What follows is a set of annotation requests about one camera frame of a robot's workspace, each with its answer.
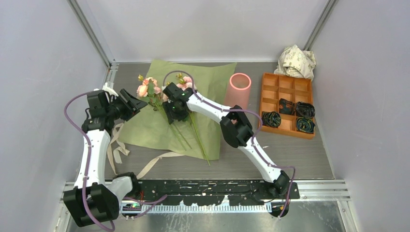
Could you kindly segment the peach paper bouquet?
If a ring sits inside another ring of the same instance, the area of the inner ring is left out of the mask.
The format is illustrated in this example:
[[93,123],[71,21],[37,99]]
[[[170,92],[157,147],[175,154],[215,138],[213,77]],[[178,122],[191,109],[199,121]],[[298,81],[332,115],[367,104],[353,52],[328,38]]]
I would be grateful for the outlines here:
[[[205,67],[154,60],[146,76],[153,77],[160,84],[164,79],[177,83],[176,71],[188,72],[193,76],[200,94],[222,104],[235,68],[236,63]],[[199,159],[203,159],[203,154],[206,154],[209,160],[218,160],[221,142],[219,124],[200,113],[193,115],[197,132],[193,130],[190,120],[176,121],[170,126],[161,112],[147,106],[124,123],[119,140],[131,145],[171,150]]]

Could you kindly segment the beige ribbon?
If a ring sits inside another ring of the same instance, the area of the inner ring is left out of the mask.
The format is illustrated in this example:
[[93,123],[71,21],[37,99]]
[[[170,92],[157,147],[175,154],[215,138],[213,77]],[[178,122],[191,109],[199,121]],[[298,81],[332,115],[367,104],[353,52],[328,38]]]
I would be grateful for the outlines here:
[[[124,123],[119,123],[114,126],[112,135],[111,135],[111,140],[109,142],[107,152],[106,152],[110,166],[115,175],[118,175],[116,171],[115,163],[122,164],[121,155],[128,156],[130,153],[130,151],[126,148],[125,144],[119,141],[119,136],[120,136],[123,126],[124,126]],[[181,156],[184,156],[184,155],[176,153],[176,152],[167,152],[167,153],[161,154],[153,158],[139,172],[139,174],[136,177],[137,179],[141,179],[142,177],[144,177],[154,167],[154,165],[163,158],[173,158],[173,157],[181,157]]]

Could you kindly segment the pink flower stem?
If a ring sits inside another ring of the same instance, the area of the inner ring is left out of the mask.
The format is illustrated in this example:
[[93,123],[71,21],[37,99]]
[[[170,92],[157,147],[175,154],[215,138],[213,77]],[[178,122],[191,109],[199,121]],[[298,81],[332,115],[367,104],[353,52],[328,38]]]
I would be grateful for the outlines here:
[[168,97],[163,93],[165,87],[160,87],[158,81],[153,77],[143,77],[142,75],[138,75],[138,80],[142,83],[136,90],[137,98],[151,105],[154,111],[160,112],[168,128],[172,131],[174,137],[177,138],[183,149],[191,149],[192,146],[188,143],[177,126],[172,125],[172,123],[168,121],[168,116],[163,106],[163,103],[168,102]]
[[[192,78],[189,76],[182,76],[182,73],[178,73],[178,75],[176,76],[178,78],[178,83],[176,84],[177,87],[181,88],[182,90],[186,90],[187,88],[192,88],[194,90],[196,89],[196,86],[193,84],[192,82]],[[196,124],[196,120],[195,120],[195,116],[193,111],[189,111],[189,116],[188,119],[182,122],[189,122],[189,125],[191,127],[192,132],[195,134],[195,140],[200,148],[200,151],[203,155],[203,158],[207,161],[208,165],[210,165],[210,161],[209,161],[209,157],[205,151],[203,142],[200,138],[200,134],[197,128],[197,124]]]

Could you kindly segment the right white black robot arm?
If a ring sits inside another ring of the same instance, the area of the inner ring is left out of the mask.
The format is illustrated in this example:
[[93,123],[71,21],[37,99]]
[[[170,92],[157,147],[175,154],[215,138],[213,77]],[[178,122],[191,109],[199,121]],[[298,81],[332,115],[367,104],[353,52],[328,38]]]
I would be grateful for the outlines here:
[[263,151],[255,138],[247,111],[236,105],[229,107],[218,104],[192,88],[182,90],[174,83],[163,89],[168,100],[163,104],[170,122],[181,121],[190,112],[200,113],[219,123],[225,142],[241,150],[257,168],[264,181],[269,184],[269,194],[276,199],[285,197],[291,179]]

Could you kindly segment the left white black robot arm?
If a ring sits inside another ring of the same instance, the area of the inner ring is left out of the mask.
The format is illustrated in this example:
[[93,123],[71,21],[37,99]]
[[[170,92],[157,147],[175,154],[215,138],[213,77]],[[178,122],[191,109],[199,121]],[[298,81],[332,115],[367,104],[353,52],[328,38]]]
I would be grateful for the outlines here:
[[133,172],[117,175],[107,185],[106,153],[115,121],[130,120],[147,106],[147,102],[137,99],[125,89],[119,94],[113,90],[96,89],[81,96],[86,96],[88,101],[82,126],[71,120],[67,113],[68,106],[64,107],[66,119],[83,136],[84,150],[74,187],[63,193],[63,202],[78,227],[95,224],[106,232],[113,232],[121,201],[125,197],[130,200],[138,198],[141,186]]

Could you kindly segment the pink cylindrical vase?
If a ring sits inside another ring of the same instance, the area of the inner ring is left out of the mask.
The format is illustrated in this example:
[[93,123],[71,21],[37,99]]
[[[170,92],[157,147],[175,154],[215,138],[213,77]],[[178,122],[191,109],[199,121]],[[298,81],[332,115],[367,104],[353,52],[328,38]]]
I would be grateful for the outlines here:
[[240,106],[247,109],[251,88],[251,79],[244,73],[235,73],[230,79],[226,89],[224,105],[234,107]]

